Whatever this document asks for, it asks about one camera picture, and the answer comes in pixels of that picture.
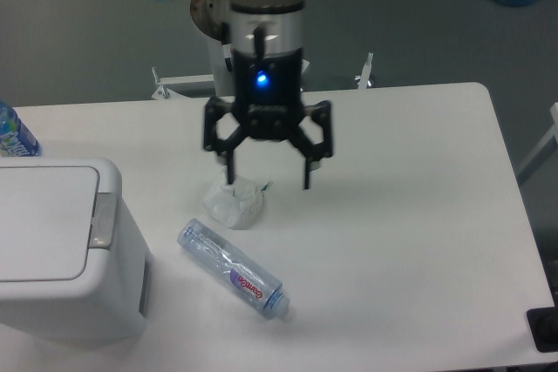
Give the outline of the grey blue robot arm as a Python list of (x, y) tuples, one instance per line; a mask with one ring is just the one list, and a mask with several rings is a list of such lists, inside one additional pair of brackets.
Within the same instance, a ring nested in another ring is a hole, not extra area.
[(235, 182), (235, 149), (246, 138), (289, 141), (304, 157), (304, 184), (334, 154), (331, 103), (302, 101), (304, 0), (218, 0), (210, 16), (228, 48), (233, 101), (205, 106), (203, 147)]

